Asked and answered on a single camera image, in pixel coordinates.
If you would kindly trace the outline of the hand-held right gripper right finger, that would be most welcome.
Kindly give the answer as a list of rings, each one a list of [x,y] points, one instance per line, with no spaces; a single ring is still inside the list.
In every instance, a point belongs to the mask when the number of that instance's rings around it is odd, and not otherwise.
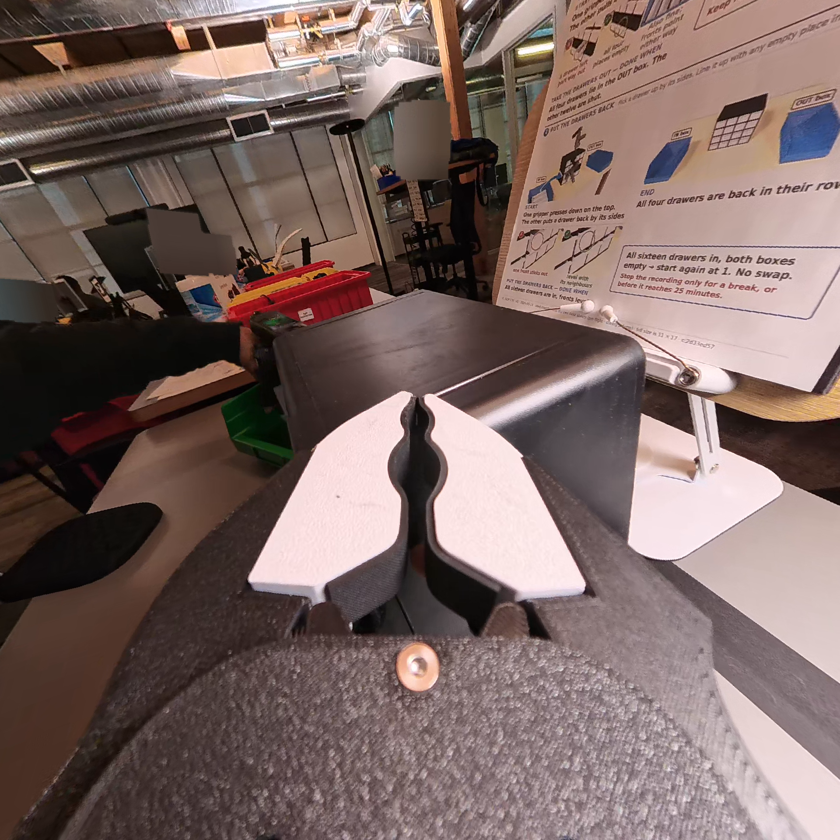
[[[440,463],[429,499],[434,551],[514,601],[580,595],[585,579],[522,455],[495,430],[425,395]]]

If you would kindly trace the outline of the green plastic bin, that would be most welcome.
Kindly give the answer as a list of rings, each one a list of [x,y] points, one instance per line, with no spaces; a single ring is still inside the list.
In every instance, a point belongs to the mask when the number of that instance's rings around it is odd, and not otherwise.
[[[252,385],[225,402],[222,415],[240,453],[278,467],[292,459],[287,419],[268,385]]]

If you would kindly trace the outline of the black drawer cabinet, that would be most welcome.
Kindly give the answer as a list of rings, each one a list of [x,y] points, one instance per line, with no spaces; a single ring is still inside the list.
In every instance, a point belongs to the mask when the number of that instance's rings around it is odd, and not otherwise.
[[[392,396],[492,427],[627,538],[644,353],[625,335],[417,291],[274,342],[294,451]]]

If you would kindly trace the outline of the person's left forearm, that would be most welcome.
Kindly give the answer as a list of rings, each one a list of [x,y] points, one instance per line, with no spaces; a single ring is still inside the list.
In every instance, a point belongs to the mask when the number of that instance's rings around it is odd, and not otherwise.
[[[71,415],[217,361],[238,364],[236,323],[2,322],[1,460],[41,446]]]

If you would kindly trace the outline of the pale desk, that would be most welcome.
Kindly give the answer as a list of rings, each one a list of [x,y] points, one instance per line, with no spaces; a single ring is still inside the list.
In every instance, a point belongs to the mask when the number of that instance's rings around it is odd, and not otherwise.
[[[37,599],[2,645],[2,838],[60,771],[163,584],[272,470],[235,452],[219,407],[138,436],[92,509],[151,501],[159,530],[125,567]],[[792,484],[677,563],[713,608],[717,679],[756,763],[811,838],[838,838],[838,505]]]

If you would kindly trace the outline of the yellow plastic tray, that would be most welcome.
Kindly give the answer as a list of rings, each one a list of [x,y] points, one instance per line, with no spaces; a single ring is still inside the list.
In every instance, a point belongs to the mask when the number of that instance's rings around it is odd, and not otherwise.
[[[277,293],[301,286],[312,280],[318,280],[323,277],[329,277],[336,273],[337,271],[335,268],[326,267],[321,269],[315,269],[313,271],[306,272],[302,275],[289,277],[284,276],[281,279],[278,279],[274,282],[266,283],[263,286],[255,288],[248,287],[245,291],[241,292],[231,300],[231,302],[228,304],[228,309],[232,310],[236,307],[243,307],[246,303],[257,301],[261,298],[268,298]]]

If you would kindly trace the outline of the red ribbed labelled tray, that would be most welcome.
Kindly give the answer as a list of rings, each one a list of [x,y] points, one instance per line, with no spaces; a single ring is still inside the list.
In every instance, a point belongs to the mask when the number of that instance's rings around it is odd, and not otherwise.
[[[256,312],[281,312],[302,323],[327,321],[372,305],[366,270],[342,270],[270,297],[227,309],[227,320],[246,324]]]

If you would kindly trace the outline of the red plastic tray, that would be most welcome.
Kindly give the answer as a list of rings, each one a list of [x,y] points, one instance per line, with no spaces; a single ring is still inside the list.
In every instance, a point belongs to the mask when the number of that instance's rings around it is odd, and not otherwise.
[[[291,287],[305,281],[328,277],[336,273],[334,263],[330,260],[321,260],[317,263],[292,268],[274,276],[254,280],[245,285],[245,291],[258,291],[264,293],[268,287],[280,285],[280,287]]]

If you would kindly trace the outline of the paper with blue tape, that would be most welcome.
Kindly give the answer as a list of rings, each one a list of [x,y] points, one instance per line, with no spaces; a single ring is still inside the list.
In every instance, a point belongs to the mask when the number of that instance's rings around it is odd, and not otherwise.
[[[168,397],[192,392],[206,385],[252,382],[253,377],[241,366],[217,361],[185,374],[168,376],[150,383],[136,398],[137,402],[156,402]]]

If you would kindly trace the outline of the black monitor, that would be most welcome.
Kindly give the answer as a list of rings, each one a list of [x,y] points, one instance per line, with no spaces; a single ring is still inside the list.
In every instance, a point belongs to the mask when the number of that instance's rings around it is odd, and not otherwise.
[[[230,236],[205,230],[199,213],[151,206],[107,219],[83,233],[122,291],[142,291],[168,314],[188,313],[168,276],[235,272]]]

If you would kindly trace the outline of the white ceiling air vent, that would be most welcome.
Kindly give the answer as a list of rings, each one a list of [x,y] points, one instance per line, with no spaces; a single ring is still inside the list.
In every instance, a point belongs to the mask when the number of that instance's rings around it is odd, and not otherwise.
[[[267,110],[248,112],[226,118],[235,142],[266,137],[274,133]]]

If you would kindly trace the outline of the black mesh office chair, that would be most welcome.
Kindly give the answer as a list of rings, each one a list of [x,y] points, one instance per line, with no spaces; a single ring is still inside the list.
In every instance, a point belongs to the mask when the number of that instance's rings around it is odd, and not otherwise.
[[[36,541],[1,577],[1,602],[73,590],[116,571],[156,529],[163,511],[137,502],[68,520]]]

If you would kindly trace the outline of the dark blue backpack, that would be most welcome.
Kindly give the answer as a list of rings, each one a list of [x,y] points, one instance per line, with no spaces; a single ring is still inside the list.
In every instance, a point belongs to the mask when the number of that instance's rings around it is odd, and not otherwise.
[[[452,165],[473,161],[495,167],[498,158],[498,146],[488,138],[476,137],[450,142],[449,163]]]

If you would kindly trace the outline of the instruction sheet on board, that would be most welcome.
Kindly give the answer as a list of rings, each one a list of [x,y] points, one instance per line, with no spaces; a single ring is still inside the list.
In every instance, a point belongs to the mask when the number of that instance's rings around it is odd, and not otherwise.
[[[494,303],[497,303],[500,294],[515,216],[526,182],[533,146],[539,132],[547,92],[548,89],[544,87],[535,100],[518,144],[518,157],[493,281],[492,300]],[[839,417],[838,382],[828,393],[815,395],[741,375],[733,391],[713,396],[712,399],[740,412],[774,421],[816,422]]]

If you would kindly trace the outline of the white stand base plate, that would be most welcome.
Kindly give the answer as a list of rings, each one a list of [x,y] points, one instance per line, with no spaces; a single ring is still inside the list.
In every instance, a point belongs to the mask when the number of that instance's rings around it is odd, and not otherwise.
[[[685,393],[694,431],[642,415],[628,542],[652,560],[685,558],[781,495],[769,469],[720,446],[713,396],[731,392],[734,374],[646,350],[646,375]]]

